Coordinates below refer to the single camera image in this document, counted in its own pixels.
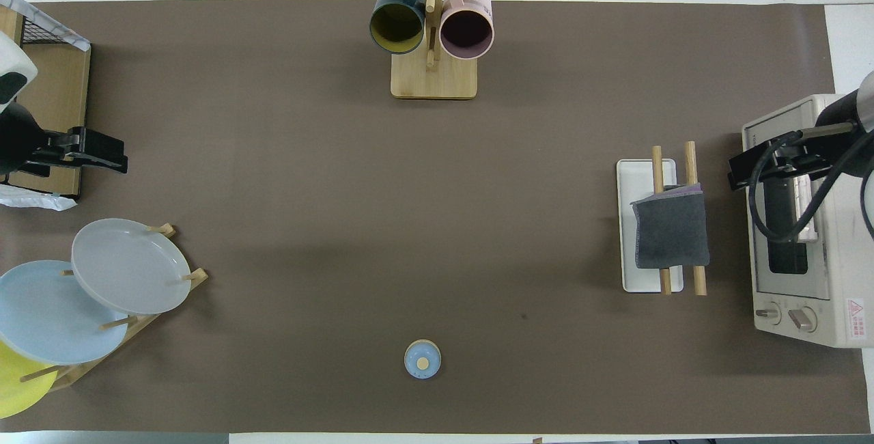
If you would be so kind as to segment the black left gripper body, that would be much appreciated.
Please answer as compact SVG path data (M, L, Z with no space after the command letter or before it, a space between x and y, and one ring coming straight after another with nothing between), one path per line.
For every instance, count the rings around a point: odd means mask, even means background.
M71 168L51 143L52 138L60 135L38 126L24 105L8 105L1 116L1 173L25 172L48 177L52 166Z

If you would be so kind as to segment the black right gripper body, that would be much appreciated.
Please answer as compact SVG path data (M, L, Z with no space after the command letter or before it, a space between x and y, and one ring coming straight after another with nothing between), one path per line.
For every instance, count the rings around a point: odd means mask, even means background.
M850 92L826 106L814 126L794 130L778 154L785 174L862 174L862 118Z

